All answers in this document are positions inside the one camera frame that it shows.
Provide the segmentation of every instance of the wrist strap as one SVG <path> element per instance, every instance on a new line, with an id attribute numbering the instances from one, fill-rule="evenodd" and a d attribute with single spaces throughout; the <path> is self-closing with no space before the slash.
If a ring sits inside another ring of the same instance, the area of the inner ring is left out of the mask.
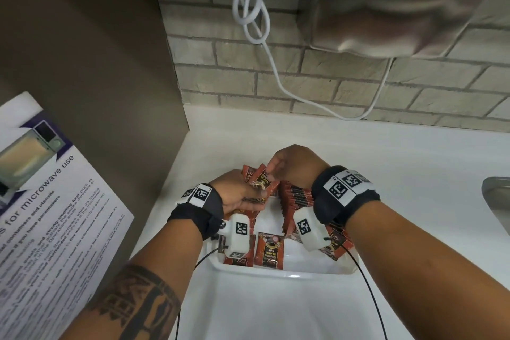
<path id="1" fill-rule="evenodd" d="M 223 201 L 218 191 L 202 183 L 193 191 L 186 191 L 185 195 L 187 201 L 177 205 L 167 222 L 172 219 L 190 219 L 199 229 L 203 240 L 215 235 L 223 218 Z"/>
<path id="2" fill-rule="evenodd" d="M 341 165 L 327 168 L 312 186 L 314 211 L 323 224 L 333 220 L 345 226 L 365 203 L 380 200 L 374 184 L 354 170 Z"/>

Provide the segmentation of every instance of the plastic container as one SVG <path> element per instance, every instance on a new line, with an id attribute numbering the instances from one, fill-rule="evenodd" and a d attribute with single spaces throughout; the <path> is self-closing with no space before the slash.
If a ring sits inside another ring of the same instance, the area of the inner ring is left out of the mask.
<path id="1" fill-rule="evenodd" d="M 257 217 L 254 233 L 257 235 L 258 232 L 261 231 L 282 235 L 283 222 L 284 218 L 280 200 L 277 198 L 270 198 L 266 209 L 261 211 Z M 209 240 L 207 242 L 207 252 L 217 247 L 217 240 Z M 356 261 L 359 260 L 358 253 L 355 249 L 351 249 L 350 253 L 353 254 Z M 337 261 L 334 261 L 318 250 L 313 252 L 306 251 L 301 243 L 291 239 L 285 239 L 283 270 L 275 270 L 256 265 L 253 267 L 226 265 L 223 263 L 225 255 L 221 253 L 214 253 L 209 259 L 213 266 L 220 271 L 263 277 L 289 277 L 300 279 L 331 278 L 338 274 L 352 274 L 357 269 L 356 264 L 347 253 L 342 255 Z"/>

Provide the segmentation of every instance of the left hand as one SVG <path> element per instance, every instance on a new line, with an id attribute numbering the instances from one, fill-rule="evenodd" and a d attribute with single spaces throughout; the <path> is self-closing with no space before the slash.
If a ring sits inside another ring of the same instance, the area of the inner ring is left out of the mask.
<path id="1" fill-rule="evenodd" d="M 209 183 L 218 191 L 223 201 L 223 212 L 229 214 L 234 210 L 261 211 L 264 204 L 245 201 L 245 198 L 265 198 L 266 190 L 256 189 L 244 182 L 240 169 L 233 169 Z"/>

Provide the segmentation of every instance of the brick wall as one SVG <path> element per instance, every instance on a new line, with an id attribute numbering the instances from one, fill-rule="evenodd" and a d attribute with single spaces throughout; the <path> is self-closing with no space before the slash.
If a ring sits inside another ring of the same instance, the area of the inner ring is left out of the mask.
<path id="1" fill-rule="evenodd" d="M 160 0 L 185 103 L 306 114 L 276 86 L 263 49 L 234 23 L 232 0 Z M 356 116 L 370 103 L 385 60 L 306 49 L 298 0 L 264 0 L 268 39 L 284 86 Z M 510 132 L 510 0 L 485 0 L 442 59 L 398 59 L 369 120 Z"/>

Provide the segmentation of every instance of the white countertop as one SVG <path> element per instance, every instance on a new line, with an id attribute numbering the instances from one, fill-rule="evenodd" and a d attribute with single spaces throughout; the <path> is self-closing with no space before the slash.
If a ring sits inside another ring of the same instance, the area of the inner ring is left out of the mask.
<path id="1" fill-rule="evenodd" d="M 191 130 L 134 253 L 161 229 L 186 189 L 243 164 L 267 163 L 278 149 L 299 143 L 368 177 L 390 207 L 510 288 L 510 236 L 481 193 L 484 179 L 510 177 L 510 134 L 190 105 L 185 110 Z M 369 281 L 388 338 L 411 339 Z M 359 272 L 328 281 L 264 278 L 218 271 L 204 261 L 182 306 L 179 339 L 267 337 L 384 338 Z"/>

